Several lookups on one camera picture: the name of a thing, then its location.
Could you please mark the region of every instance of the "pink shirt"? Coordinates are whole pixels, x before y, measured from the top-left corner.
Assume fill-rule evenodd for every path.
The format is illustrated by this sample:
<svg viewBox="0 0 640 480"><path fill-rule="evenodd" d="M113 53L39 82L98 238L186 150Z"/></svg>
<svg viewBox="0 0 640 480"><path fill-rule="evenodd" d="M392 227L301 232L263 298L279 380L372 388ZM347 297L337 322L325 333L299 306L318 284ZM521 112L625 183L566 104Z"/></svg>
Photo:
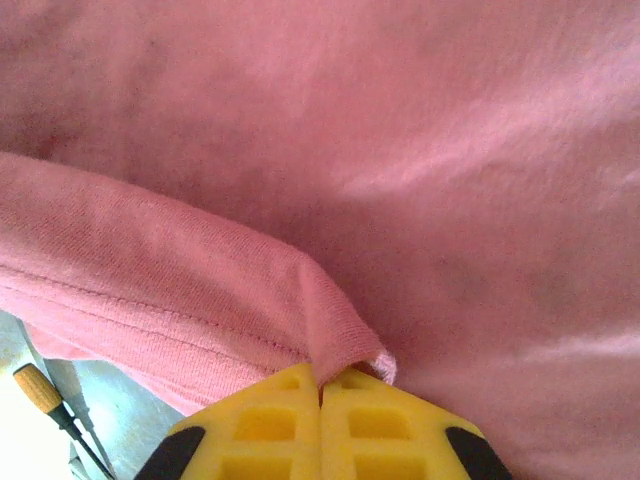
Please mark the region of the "pink shirt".
<svg viewBox="0 0 640 480"><path fill-rule="evenodd" d="M640 478L640 3L0 3L0 308L190 413L370 361Z"/></svg>

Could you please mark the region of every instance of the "gray surface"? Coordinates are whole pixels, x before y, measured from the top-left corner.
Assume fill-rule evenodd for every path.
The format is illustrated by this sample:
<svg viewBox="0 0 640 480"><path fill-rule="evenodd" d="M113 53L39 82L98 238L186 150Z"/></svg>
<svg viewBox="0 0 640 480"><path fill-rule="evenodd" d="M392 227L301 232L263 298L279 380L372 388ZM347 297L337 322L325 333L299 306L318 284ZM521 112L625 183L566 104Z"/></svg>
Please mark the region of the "gray surface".
<svg viewBox="0 0 640 480"><path fill-rule="evenodd" d="M14 321L5 314L0 315L0 322L7 327ZM37 352L30 352L28 343L19 335L12 335L12 339L10 348L6 336L0 339L7 355L10 353L18 363L33 361L48 370L53 383L82 421L87 431L83 437L111 467L118 480L132 479L168 429L183 418L110 364L98 361L42 362ZM98 444L90 435L92 431L99 440ZM105 478L79 446L76 450L91 479Z"/></svg>

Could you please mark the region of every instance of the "wooden screwdriver handle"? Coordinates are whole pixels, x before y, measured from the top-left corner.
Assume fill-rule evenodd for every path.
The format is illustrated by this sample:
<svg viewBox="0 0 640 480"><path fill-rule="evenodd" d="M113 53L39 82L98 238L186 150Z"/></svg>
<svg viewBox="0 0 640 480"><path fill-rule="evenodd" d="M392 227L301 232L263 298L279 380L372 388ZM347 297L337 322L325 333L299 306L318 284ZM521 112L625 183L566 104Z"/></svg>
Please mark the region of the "wooden screwdriver handle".
<svg viewBox="0 0 640 480"><path fill-rule="evenodd" d="M27 363L13 372L13 378L29 400L43 413L49 414L62 404L62 397L56 387L33 363Z"/></svg>

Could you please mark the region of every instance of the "fabric fold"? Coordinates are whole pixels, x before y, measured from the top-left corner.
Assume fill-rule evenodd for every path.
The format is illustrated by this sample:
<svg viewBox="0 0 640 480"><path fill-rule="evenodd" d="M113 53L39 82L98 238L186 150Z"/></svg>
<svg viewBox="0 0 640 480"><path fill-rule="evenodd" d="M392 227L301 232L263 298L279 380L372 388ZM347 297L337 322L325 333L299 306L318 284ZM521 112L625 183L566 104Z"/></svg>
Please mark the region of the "fabric fold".
<svg viewBox="0 0 640 480"><path fill-rule="evenodd" d="M97 174L0 158L0 308L45 353L63 343L152 389L162 379L178 407L309 360L319 383L381 356L393 378L375 333L295 248Z"/></svg>

